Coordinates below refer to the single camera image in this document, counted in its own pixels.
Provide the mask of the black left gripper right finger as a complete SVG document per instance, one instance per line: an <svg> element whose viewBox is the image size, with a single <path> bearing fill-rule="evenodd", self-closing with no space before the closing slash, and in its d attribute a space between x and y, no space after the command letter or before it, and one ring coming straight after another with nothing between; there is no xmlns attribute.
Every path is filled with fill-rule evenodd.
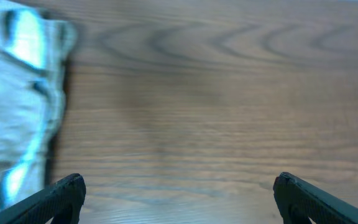
<svg viewBox="0 0 358 224"><path fill-rule="evenodd" d="M358 224L358 208L289 172L276 177L273 196L284 224Z"/></svg>

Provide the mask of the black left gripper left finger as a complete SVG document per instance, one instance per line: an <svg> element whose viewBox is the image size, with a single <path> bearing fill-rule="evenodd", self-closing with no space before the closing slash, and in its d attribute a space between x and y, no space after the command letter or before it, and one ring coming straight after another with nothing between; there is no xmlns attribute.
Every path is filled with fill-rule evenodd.
<svg viewBox="0 0 358 224"><path fill-rule="evenodd" d="M0 212L0 224L78 224L85 202L82 175L70 174Z"/></svg>

